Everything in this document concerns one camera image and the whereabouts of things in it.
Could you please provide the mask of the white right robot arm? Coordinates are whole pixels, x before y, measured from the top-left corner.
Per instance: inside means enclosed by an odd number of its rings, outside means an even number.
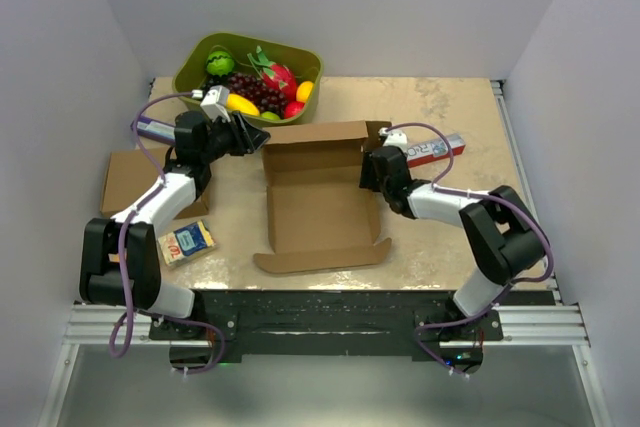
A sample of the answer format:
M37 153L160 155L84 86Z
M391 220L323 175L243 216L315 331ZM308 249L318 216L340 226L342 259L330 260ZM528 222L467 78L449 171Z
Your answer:
M382 194L389 208L412 220L438 221L464 230L476 268L448 301L438 323L459 340L481 327L481 318L536 263L552 261L550 243L509 186L462 191L414 179L400 148L364 154L360 186Z

